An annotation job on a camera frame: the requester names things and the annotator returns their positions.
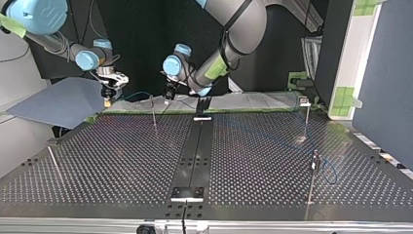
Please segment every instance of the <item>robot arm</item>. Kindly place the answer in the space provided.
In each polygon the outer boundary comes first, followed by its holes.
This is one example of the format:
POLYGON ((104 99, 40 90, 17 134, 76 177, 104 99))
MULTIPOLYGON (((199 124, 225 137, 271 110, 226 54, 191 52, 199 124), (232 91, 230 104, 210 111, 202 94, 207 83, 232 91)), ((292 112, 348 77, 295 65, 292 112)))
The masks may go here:
POLYGON ((267 27, 267 13, 266 5, 256 0, 197 2, 224 26, 220 46, 200 69, 195 70, 189 63, 191 49, 178 44, 173 55, 164 61, 164 71, 172 83, 188 85, 193 93, 205 96, 214 80, 227 74, 241 57, 258 47, 267 27))
POLYGON ((102 84, 101 95, 107 107, 117 91, 129 83, 127 76, 114 69, 119 56, 113 56, 110 41, 97 39, 92 48, 86 48, 58 32, 67 18, 66 0, 0 0, 0 8, 2 15, 24 25, 27 38, 49 53, 75 61, 82 70, 90 71, 102 84))

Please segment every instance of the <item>black panel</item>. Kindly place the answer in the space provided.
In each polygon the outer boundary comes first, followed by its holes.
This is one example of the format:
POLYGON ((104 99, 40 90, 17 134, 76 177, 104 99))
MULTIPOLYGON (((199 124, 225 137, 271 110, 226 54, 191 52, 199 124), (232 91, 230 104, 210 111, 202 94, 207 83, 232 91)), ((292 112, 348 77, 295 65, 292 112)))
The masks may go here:
POLYGON ((328 5, 316 74, 316 86, 327 105, 331 102, 352 7, 353 0, 331 0, 328 5))
POLYGON ((366 67, 355 127, 376 144, 413 169, 413 2, 383 4, 366 67))

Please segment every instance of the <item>wire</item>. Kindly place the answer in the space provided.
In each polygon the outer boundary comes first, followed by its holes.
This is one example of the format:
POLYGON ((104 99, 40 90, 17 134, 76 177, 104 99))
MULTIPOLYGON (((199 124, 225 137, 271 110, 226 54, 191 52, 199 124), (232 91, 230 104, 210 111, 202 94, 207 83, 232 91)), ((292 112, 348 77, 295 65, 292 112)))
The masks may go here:
POLYGON ((27 54, 28 54, 29 51, 30 51, 30 46, 27 45, 27 49, 26 49, 26 51, 24 52, 23 55, 21 55, 21 56, 19 56, 19 57, 16 57, 16 58, 10 58, 10 59, 5 59, 5 60, 0 60, 0 63, 2 63, 2 62, 8 62, 8 61, 14 61, 14 60, 17 60, 17 59, 21 59, 21 58, 27 56, 27 54))
MULTIPOLYGON (((94 2, 91 1, 91 5, 89 7, 89 9, 91 9, 94 6, 94 2)), ((82 41, 80 42, 80 44, 83 45, 83 43, 85 42, 86 39, 86 34, 88 32, 88 28, 89 28, 89 21, 91 20, 91 14, 88 14, 88 18, 86 19, 86 25, 85 25, 85 29, 83 30, 83 34, 82 34, 82 41)))
POLYGON ((18 117, 12 117, 12 118, 10 118, 10 119, 7 119, 7 120, 5 120, 5 121, 3 121, 3 122, 0 122, 0 125, 2 125, 2 124, 6 124, 7 122, 9 122, 9 121, 12 121, 12 120, 14 120, 14 119, 16 119, 16 118, 18 118, 18 117))
POLYGON ((93 11, 94 11, 94 0, 92 0, 92 4, 91 4, 91 8, 89 10, 89 23, 91 24, 91 28, 94 31, 94 34, 96 34, 96 36, 102 38, 102 39, 106 39, 104 36, 102 36, 100 33, 98 33, 96 31, 96 29, 94 28, 94 15, 93 15, 93 11))
POLYGON ((75 16, 74 16, 74 13, 73 13, 72 0, 68 0, 68 2, 69 2, 68 5, 69 5, 70 15, 72 16, 73 26, 74 26, 74 28, 75 28, 77 43, 80 43, 79 32, 78 32, 78 28, 77 28, 75 16))
POLYGON ((331 164, 331 162, 328 159, 323 159, 322 160, 322 167, 321 167, 321 174, 322 177, 324 177, 325 181, 327 181, 329 184, 334 185, 337 183, 338 180, 338 175, 337 175, 337 171, 335 169, 335 167, 331 164), (334 180, 331 181, 326 175, 325 175, 325 166, 329 166, 331 168, 331 171, 334 174, 334 180))
POLYGON ((71 55, 70 41, 69 41, 69 39, 67 39, 67 38, 63 35, 63 33, 61 33, 61 32, 58 31, 56 34, 57 34, 58 38, 61 40, 61 48, 58 49, 58 51, 51 51, 51 50, 49 50, 49 49, 47 49, 47 48, 45 48, 45 50, 46 50, 47 52, 49 52, 50 54, 52 54, 52 55, 57 55, 57 56, 59 56, 59 55, 61 55, 61 54, 63 54, 63 53, 67 53, 67 62, 70 62, 70 55, 71 55))
POLYGON ((190 104, 186 103, 186 102, 183 101, 183 100, 177 100, 177 101, 183 103, 184 105, 188 106, 188 107, 191 108, 191 109, 197 109, 197 108, 195 108, 195 107, 192 107, 190 104))
POLYGON ((128 100, 128 99, 133 98, 133 97, 138 96, 138 95, 147 95, 149 97, 152 97, 151 94, 142 91, 142 92, 137 92, 137 93, 134 93, 133 95, 127 96, 127 97, 123 98, 123 100, 128 100))
POLYGON ((89 73, 96 79, 100 84, 104 85, 109 90, 116 90, 113 87, 108 86, 103 80, 101 80, 98 76, 96 76, 93 72, 89 71, 89 73))

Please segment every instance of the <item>metal pin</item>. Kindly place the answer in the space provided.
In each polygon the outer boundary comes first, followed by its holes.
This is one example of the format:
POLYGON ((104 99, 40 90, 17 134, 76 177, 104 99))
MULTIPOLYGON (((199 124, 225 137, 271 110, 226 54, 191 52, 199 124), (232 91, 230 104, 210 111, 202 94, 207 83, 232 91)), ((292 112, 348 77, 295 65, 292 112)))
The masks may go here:
POLYGON ((306 127, 305 127, 305 129, 304 129, 304 137, 307 137, 307 127, 308 127, 308 125, 309 125, 310 108, 311 108, 311 106, 308 106, 308 107, 307 107, 306 127))
POLYGON ((54 163, 55 166, 58 168, 58 164, 57 164, 57 161, 56 161, 56 158, 55 158, 55 154, 53 153, 53 150, 52 150, 52 148, 51 148, 50 146, 48 146, 48 150, 49 150, 49 153, 51 154, 53 163, 54 163))
POLYGON ((151 96, 151 102, 152 102, 152 117, 154 119, 154 126, 156 126, 156 115, 155 115, 155 101, 154 101, 154 97, 151 96))

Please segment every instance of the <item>black background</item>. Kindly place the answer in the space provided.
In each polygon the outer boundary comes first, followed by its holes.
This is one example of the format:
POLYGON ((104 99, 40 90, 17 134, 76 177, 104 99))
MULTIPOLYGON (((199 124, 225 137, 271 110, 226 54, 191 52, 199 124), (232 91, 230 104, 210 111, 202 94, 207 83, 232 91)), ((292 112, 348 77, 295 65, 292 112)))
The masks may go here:
MULTIPOLYGON (((124 92, 162 93, 166 79, 160 74, 164 59, 176 43, 193 50, 197 67, 218 47, 222 26, 195 0, 98 0, 98 7, 115 52, 122 55, 117 67, 131 78, 124 92)), ((313 4, 325 19, 328 0, 313 4)), ((246 91, 279 91, 286 88, 288 73, 303 71, 301 38, 304 25, 286 8, 270 6, 265 37, 255 53, 242 59, 231 77, 246 91)), ((223 95, 221 81, 213 93, 223 95)))

